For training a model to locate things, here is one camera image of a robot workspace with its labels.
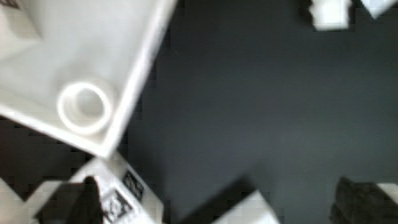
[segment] dark background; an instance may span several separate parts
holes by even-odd
[[[245,177],[286,224],[329,223],[338,178],[398,182],[398,10],[316,32],[308,1],[180,1],[119,150],[171,223]],[[27,197],[89,156],[0,121],[0,176]]]

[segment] white box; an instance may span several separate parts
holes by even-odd
[[[135,108],[176,0],[21,0],[43,42],[0,61],[0,115],[91,154],[112,154]],[[61,88],[94,77],[116,90],[109,126],[77,134]]]
[[[105,224],[162,224],[162,201],[117,153],[110,160],[93,159],[71,182],[82,182],[87,176],[98,182]]]

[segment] black object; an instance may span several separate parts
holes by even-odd
[[[334,224],[350,224],[350,221],[347,220],[347,217],[343,215],[343,212],[341,212],[336,204],[332,205],[331,220],[332,220]]]
[[[331,220],[334,224],[398,223],[398,205],[375,183],[340,179]]]
[[[103,210],[93,177],[82,184],[62,184],[37,214],[41,224],[101,224]]]

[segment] white ring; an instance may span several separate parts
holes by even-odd
[[[89,116],[78,106],[78,94],[87,90],[101,100],[103,113],[100,117]],[[103,130],[114,112],[114,91],[110,85],[101,80],[91,79],[66,86],[59,95],[57,111],[64,125],[73,132],[82,135],[93,135]]]

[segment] white surface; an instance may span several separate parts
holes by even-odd
[[[112,118],[114,98],[112,87],[101,80],[84,80],[64,87],[57,111],[64,125],[75,133],[93,135],[103,130]]]
[[[48,198],[61,186],[61,181],[46,181],[30,198],[23,202],[13,189],[0,179],[0,224],[36,224],[32,218],[46,204]]]
[[[256,191],[213,224],[279,224],[272,207]]]
[[[142,201],[137,200],[126,186],[123,183],[123,177],[126,172],[132,172],[142,186],[144,186],[144,194],[142,194]],[[132,166],[126,163],[119,153],[114,153],[109,160],[94,158],[85,166],[80,168],[71,182],[82,182],[87,176],[94,176],[100,188],[100,197],[103,206],[109,205],[109,195],[114,191],[119,192],[123,198],[128,201],[130,206],[133,207],[132,212],[125,214],[112,224],[162,224],[164,219],[164,204],[158,200],[158,197],[141,179]]]
[[[370,11],[373,18],[382,15],[382,13],[387,11],[396,2],[398,0],[363,0],[364,7]]]
[[[9,223],[11,217],[21,208],[23,201],[0,179],[0,223]]]
[[[313,0],[309,12],[316,30],[340,30],[350,26],[350,0]]]
[[[0,61],[0,115],[96,156],[116,150],[176,0],[21,0],[41,44]],[[77,134],[57,115],[66,83],[96,77],[117,99],[107,129]]]
[[[393,199],[395,203],[398,204],[398,185],[389,183],[377,184],[379,188],[386,192],[389,198]]]
[[[39,35],[21,10],[0,5],[0,60],[39,43]]]

